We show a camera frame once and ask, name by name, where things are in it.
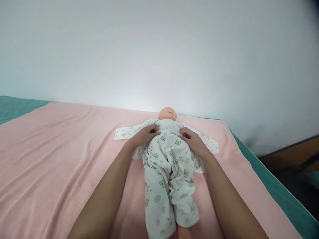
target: baby doll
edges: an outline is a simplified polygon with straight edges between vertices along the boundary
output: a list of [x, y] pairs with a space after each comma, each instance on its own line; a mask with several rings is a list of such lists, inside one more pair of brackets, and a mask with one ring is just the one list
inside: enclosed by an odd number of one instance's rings
[[[141, 128], [155, 123], [161, 135], [155, 136], [147, 145], [138, 147], [132, 158], [142, 156], [145, 168], [145, 218], [150, 239], [169, 238], [178, 226], [180, 238], [190, 239], [189, 227], [199, 221], [198, 208], [192, 194], [195, 171], [204, 173], [202, 161], [188, 144], [178, 136], [186, 125], [176, 122], [174, 109], [166, 107], [158, 119], [144, 124], [116, 129], [115, 140], [131, 138]], [[197, 133], [212, 153], [218, 153], [218, 143]]]

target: pink bed sheet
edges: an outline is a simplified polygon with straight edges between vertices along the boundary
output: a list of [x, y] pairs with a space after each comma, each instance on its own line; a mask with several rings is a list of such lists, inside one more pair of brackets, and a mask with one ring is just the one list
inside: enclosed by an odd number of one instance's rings
[[[114, 141], [115, 129], [156, 116], [51, 102], [1, 125], [0, 238], [66, 238], [125, 143]], [[218, 141], [217, 160], [270, 238], [300, 238], [223, 122], [188, 116], [177, 121]], [[204, 175], [196, 173], [194, 182], [200, 213], [191, 228], [194, 238], [223, 238]], [[141, 159], [131, 163], [111, 238], [148, 238]]]

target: teal mattress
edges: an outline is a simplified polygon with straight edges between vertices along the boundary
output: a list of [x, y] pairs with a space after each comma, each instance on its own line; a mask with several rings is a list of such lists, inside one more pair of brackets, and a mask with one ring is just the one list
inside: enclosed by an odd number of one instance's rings
[[[49, 101], [0, 96], [0, 125], [47, 103]], [[304, 239], [319, 238], [319, 224], [316, 219], [235, 135], [234, 137], [242, 154], [300, 235]]]

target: finger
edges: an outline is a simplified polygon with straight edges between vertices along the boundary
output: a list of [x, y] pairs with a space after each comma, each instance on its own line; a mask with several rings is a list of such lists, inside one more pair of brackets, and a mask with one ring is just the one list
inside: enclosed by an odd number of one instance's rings
[[155, 132], [157, 132], [157, 131], [159, 131], [160, 128], [157, 125], [155, 125], [154, 129], [155, 129]]
[[194, 133], [193, 131], [191, 131], [189, 128], [185, 127], [185, 128], [182, 128], [180, 131], [179, 131], [180, 134], [188, 134], [188, 135], [191, 135], [192, 133]]
[[152, 138], [154, 138], [155, 136], [160, 135], [161, 133], [162, 133], [162, 132], [158, 131], [158, 132], [149, 134], [150, 140], [151, 140]]
[[189, 139], [188, 138], [185, 138], [183, 135], [179, 135], [179, 137], [184, 140], [186, 143], [188, 143]]
[[156, 125], [156, 124], [151, 124], [151, 125], [148, 125], [147, 127], [147, 130], [152, 130], [152, 129], [154, 129], [155, 131], [157, 130], [159, 130], [159, 127]]
[[195, 133], [188, 128], [183, 128], [181, 129], [180, 134], [188, 139], [191, 139]]

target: doll head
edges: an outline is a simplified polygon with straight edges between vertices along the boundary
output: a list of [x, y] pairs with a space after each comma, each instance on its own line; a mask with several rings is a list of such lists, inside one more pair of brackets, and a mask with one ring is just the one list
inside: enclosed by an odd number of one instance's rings
[[159, 120], [162, 120], [162, 119], [171, 119], [171, 120], [176, 121], [177, 114], [173, 108], [165, 107], [159, 113]]

